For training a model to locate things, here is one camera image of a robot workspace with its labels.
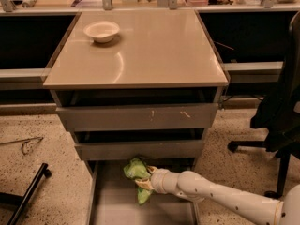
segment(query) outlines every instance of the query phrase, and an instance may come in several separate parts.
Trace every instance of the speckled floor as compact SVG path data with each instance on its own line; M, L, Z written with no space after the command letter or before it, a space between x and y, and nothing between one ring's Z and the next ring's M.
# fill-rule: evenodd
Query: speckled floor
M257 194L276 188L278 160L274 154L253 148L239 149L234 154L227 150L231 140L265 137L266 130L249 128L255 110L255 105L233 103L218 111L196 172L216 183ZM53 111L52 106L12 110L0 106L0 143L44 137L41 142L27 144L25 155L21 142L0 145L0 192L23 195L42 162L47 162L52 171L51 178L42 179L18 224L82 225L86 221L91 176ZM286 190L300 183L299 165L299 160L292 157ZM6 224L9 215L11 211L0 206L0 224ZM201 225L252 224L209 200L199 204L199 217Z

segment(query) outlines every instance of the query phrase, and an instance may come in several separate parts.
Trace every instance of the green object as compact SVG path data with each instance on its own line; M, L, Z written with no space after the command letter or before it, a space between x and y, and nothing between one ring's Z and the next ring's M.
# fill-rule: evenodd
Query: green object
M151 174L147 171L145 164L135 157L130 163L124 167L125 176L129 179L144 179L149 178Z
M131 180L148 179L151 174L147 171L146 165L137 157L132 159L127 166L124 167L124 174ZM143 205L148 201L152 194L152 190L138 187L138 203Z

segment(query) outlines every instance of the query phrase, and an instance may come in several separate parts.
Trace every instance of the chair base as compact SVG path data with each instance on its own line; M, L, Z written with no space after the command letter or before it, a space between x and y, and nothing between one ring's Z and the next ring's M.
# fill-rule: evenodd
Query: chair base
M231 141L227 145L227 148L234 153L239 146L264 148L263 143L264 141ZM277 179L277 191L276 192L266 191L264 193L265 197L278 199L283 195L285 180L289 168L290 155L291 154L288 152L283 152L283 151L276 152L275 157L280 158L280 168L279 168L278 179Z
M14 213L11 216L7 225L14 225L17 223L23 209L28 204L42 176L45 175L46 178L49 178L52 175L51 171L48 170L47 167L48 164L46 163L43 163L40 166L35 178L32 180L30 186L28 187L23 196L0 193L0 203L16 206L16 209L14 210Z

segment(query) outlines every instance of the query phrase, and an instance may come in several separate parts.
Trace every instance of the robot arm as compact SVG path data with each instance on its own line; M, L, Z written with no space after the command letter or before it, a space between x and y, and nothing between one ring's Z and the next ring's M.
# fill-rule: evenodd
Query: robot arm
M171 193L192 202L211 199L258 225L300 224L300 185L282 202L215 184L191 171L177 173L155 169L150 182L157 193Z

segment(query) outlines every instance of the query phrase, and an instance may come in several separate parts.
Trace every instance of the white bowl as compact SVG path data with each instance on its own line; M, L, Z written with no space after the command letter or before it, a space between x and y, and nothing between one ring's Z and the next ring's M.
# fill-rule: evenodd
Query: white bowl
M109 42L120 31L120 27L115 22L100 21L93 22L83 29L84 33L92 38L95 42Z

